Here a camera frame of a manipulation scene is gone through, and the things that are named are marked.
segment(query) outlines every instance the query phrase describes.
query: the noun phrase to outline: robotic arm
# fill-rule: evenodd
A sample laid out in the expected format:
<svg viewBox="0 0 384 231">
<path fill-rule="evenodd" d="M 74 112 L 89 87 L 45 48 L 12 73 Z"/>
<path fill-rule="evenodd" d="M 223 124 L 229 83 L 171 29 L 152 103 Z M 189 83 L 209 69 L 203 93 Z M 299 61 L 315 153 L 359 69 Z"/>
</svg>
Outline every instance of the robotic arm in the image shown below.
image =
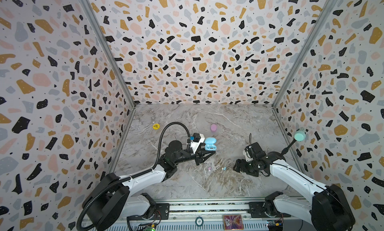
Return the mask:
<svg viewBox="0 0 384 231">
<path fill-rule="evenodd" d="M 278 213 L 290 214 L 312 224 L 318 231 L 351 230 L 355 219 L 343 190 L 336 185 L 326 186 L 285 161 L 284 155 L 295 142 L 296 139 L 281 153 L 269 154 L 266 154 L 258 143 L 253 143 L 243 151 L 246 160 L 238 159 L 233 170 L 256 177 L 264 170 L 267 176 L 273 175 L 283 180 L 307 200 L 298 200 L 282 192 L 274 192 L 265 198 L 264 208 L 268 216 L 274 217 Z"/>
<path fill-rule="evenodd" d="M 160 157 L 161 141 L 165 130 L 173 124 L 181 125 L 187 131 L 187 148 L 183 149 L 178 140 L 171 141 Z M 195 160 L 196 165 L 204 163 L 216 153 L 215 138 L 205 139 L 201 133 L 189 135 L 184 124 L 173 122 L 162 131 L 155 165 L 146 170 L 130 175 L 106 175 L 83 202 L 83 211 L 79 215 L 76 228 L 78 231 L 96 228 L 97 231 L 108 229 L 117 219 L 133 215 L 149 219 L 154 215 L 156 202 L 146 193 L 135 195 L 144 188 L 166 181 L 177 171 L 177 164 Z M 88 215 L 92 225 L 82 227 L 81 222 Z"/>
</svg>

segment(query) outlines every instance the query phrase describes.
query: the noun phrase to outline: metal corner post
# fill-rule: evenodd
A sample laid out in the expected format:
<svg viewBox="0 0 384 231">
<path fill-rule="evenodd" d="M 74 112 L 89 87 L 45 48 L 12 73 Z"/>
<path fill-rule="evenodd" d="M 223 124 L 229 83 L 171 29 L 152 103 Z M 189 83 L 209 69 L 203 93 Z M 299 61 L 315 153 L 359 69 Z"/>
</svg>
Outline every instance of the metal corner post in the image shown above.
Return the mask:
<svg viewBox="0 0 384 231">
<path fill-rule="evenodd" d="M 307 40 L 305 41 L 303 48 L 300 50 L 299 55 L 296 59 L 296 61 L 293 63 L 291 70 L 289 71 L 287 77 L 285 78 L 281 89 L 279 93 L 276 95 L 275 100 L 273 101 L 273 108 L 276 108 L 277 105 L 280 103 L 281 99 L 285 95 L 285 91 L 288 89 L 289 85 L 292 82 L 292 79 L 296 75 L 297 71 L 300 69 L 301 63 L 303 62 L 305 56 L 307 55 L 308 51 L 310 50 L 313 43 L 316 41 L 316 37 L 321 32 L 322 28 L 324 27 L 327 18 L 329 14 L 332 12 L 332 9 L 336 6 L 336 3 L 339 0 L 326 0 L 323 10 L 320 12 L 319 18 L 316 20 L 315 25 L 313 26 L 313 29 L 308 36 Z"/>
<path fill-rule="evenodd" d="M 122 77 L 121 73 L 119 72 L 119 67 L 115 61 L 115 58 L 113 57 L 113 54 L 111 50 L 109 49 L 109 46 L 105 40 L 105 37 L 101 31 L 100 25 L 96 19 L 96 16 L 94 12 L 92 11 L 91 5 L 88 2 L 88 0 L 79 0 L 81 7 L 83 8 L 83 11 L 95 33 L 96 38 L 98 39 L 101 48 L 104 51 L 104 54 L 108 60 L 108 62 L 111 64 L 112 70 L 115 73 L 115 76 L 119 82 L 119 85 L 121 89 L 124 92 L 125 97 L 128 100 L 129 105 L 132 107 L 132 109 L 135 108 L 135 103 L 132 99 L 131 93 L 129 92 L 129 89 L 127 88 L 127 85 L 125 84 L 124 78 Z"/>
</svg>

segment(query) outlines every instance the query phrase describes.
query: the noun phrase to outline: purple card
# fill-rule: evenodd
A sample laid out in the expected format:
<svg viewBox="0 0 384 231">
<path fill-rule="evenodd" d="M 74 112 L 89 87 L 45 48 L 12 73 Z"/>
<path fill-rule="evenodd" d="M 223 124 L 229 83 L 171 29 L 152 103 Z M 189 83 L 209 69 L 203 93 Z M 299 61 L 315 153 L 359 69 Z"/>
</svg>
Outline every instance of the purple card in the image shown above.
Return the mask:
<svg viewBox="0 0 384 231">
<path fill-rule="evenodd" d="M 243 219 L 241 218 L 241 214 L 235 215 L 223 215 L 224 221 L 224 230 L 242 230 Z"/>
</svg>

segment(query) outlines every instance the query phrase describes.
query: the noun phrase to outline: patterned wallpaper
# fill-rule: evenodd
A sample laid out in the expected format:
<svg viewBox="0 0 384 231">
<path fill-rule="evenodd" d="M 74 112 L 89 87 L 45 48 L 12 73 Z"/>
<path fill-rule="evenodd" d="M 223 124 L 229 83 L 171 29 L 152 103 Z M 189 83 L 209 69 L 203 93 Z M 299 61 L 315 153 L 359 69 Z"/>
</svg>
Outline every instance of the patterned wallpaper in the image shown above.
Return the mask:
<svg viewBox="0 0 384 231">
<path fill-rule="evenodd" d="M 0 230 L 72 230 L 126 98 L 77 0 L 0 0 Z"/>
<path fill-rule="evenodd" d="M 272 103 L 326 0 L 89 0 L 136 103 Z"/>
<path fill-rule="evenodd" d="M 305 170 L 335 183 L 354 230 L 383 230 L 384 0 L 339 0 L 277 111 Z"/>
</svg>

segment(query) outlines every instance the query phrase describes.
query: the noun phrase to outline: perforated metal panel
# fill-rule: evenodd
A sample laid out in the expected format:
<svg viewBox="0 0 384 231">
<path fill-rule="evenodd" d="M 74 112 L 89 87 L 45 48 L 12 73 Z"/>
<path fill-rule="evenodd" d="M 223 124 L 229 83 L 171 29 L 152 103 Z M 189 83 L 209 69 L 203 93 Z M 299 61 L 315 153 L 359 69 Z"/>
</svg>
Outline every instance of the perforated metal panel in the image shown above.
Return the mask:
<svg viewBox="0 0 384 231">
<path fill-rule="evenodd" d="M 138 231 L 143 226 L 137 226 L 139 223 L 131 223 L 134 231 Z M 267 222 L 262 220 L 243 221 L 244 230 L 246 231 L 267 231 Z M 224 226 L 222 221 L 207 221 L 203 226 L 196 226 L 195 222 L 161 222 L 156 231 L 181 231 L 181 230 L 199 230 L 199 231 L 223 231 Z M 128 231 L 127 224 L 115 223 L 107 231 Z"/>
</svg>

